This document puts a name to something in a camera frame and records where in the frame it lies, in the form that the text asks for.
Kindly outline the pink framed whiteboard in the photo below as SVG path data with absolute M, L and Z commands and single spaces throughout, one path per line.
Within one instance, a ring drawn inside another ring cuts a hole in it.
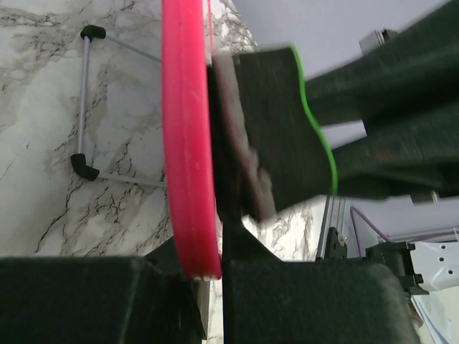
M 192 279 L 222 276 L 201 1 L 162 3 L 162 128 L 176 251 Z

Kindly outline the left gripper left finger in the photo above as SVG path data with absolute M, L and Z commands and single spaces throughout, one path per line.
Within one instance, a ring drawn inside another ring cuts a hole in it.
M 171 240 L 144 257 L 4 257 L 3 343 L 200 343 L 208 286 Z

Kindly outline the green black whiteboard eraser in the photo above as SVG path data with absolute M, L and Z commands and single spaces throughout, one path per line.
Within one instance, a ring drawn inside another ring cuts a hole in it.
M 261 222 L 336 194 L 333 153 L 314 118 L 298 53 L 217 54 L 208 71 L 218 214 Z

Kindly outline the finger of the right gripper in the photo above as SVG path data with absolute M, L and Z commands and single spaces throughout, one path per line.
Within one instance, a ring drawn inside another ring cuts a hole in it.
M 334 149 L 340 196 L 458 195 L 458 104 L 429 107 Z
M 458 2 L 449 1 L 363 57 L 306 82 L 312 116 L 307 143 L 322 125 L 361 120 L 376 131 L 423 143 L 458 142 Z

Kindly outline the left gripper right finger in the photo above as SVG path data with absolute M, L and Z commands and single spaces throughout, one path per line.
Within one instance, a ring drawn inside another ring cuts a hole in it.
M 226 343 L 418 343 L 404 281 L 412 245 L 365 258 L 284 262 L 237 219 L 223 219 Z

